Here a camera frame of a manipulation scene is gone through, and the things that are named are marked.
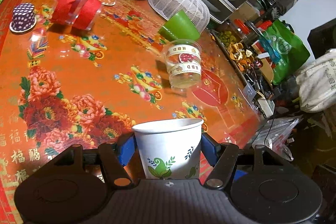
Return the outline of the white paper cup green print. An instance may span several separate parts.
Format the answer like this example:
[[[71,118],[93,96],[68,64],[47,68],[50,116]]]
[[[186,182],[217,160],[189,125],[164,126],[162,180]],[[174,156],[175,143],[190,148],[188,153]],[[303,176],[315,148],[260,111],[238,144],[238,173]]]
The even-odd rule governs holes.
[[[203,119],[167,119],[132,127],[146,178],[199,177]]]

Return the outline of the clear plastic cup with ribbon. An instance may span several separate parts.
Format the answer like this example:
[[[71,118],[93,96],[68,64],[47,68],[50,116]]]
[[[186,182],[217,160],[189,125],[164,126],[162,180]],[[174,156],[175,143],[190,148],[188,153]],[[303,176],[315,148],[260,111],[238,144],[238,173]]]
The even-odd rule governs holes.
[[[201,46],[189,39],[169,42],[162,51],[170,85],[188,89],[201,81]]]

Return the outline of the green plastic cup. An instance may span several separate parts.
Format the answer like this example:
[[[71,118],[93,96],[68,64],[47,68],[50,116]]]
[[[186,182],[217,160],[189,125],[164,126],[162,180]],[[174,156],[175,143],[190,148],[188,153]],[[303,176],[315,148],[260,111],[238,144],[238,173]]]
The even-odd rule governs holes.
[[[158,33],[170,42],[178,39],[196,41],[201,36],[193,22],[183,10],[177,12],[163,26],[161,26]]]

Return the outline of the clear cup red ribbon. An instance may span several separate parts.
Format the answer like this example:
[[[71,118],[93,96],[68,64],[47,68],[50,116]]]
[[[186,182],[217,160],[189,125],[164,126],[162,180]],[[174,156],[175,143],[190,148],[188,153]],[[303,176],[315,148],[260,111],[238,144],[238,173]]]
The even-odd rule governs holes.
[[[90,31],[101,10],[99,0],[56,0],[50,19],[52,23]]]

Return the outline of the purple polka dot cup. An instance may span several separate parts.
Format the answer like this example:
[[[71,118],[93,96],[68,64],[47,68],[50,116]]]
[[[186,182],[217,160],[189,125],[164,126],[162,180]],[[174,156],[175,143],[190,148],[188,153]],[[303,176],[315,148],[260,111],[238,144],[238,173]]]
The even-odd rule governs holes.
[[[13,9],[10,30],[14,33],[29,31],[37,23],[35,6],[32,3],[21,3]]]

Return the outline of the tray of dried snacks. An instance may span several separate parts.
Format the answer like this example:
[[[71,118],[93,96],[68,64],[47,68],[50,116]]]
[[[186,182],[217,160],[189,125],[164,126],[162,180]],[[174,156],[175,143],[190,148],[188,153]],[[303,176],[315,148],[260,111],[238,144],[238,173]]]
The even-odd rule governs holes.
[[[260,73],[257,72],[255,56],[244,44],[245,35],[241,28],[226,20],[210,32],[243,79],[251,85],[258,83]]]

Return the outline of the red floral tablecloth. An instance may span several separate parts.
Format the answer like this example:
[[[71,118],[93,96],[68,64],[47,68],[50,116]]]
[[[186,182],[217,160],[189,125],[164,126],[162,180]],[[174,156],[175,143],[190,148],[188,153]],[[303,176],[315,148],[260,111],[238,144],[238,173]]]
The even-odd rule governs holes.
[[[201,118],[217,141],[245,146],[259,122],[243,86],[204,31],[200,87],[169,87],[158,33],[164,21],[147,1],[117,0],[81,33],[50,22],[56,0],[1,3],[1,223],[21,223],[14,192],[73,143],[97,147],[133,125]],[[10,30],[13,9],[35,6],[37,23]]]

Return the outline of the beige canvas tote bag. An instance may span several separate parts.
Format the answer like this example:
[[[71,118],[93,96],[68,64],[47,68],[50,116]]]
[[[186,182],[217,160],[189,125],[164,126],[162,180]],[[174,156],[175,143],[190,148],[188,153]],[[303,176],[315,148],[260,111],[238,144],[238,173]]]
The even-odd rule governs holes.
[[[335,49],[300,70],[295,80],[302,111],[317,113],[335,105]]]

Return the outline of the green shopping bag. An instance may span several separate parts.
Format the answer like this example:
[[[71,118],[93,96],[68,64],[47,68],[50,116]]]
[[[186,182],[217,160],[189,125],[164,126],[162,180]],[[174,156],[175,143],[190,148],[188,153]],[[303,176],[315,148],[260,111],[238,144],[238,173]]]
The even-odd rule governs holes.
[[[272,47],[270,59],[275,64],[272,84],[278,85],[304,65],[310,52],[302,40],[278,19],[262,34]]]

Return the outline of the white mesh food cover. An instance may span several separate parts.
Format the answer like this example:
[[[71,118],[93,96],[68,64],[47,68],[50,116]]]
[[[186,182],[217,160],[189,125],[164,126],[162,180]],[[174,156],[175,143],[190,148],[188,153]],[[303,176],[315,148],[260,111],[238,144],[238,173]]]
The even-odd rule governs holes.
[[[200,34],[210,21],[209,8],[202,0],[148,0],[148,3],[165,20],[184,11]]]

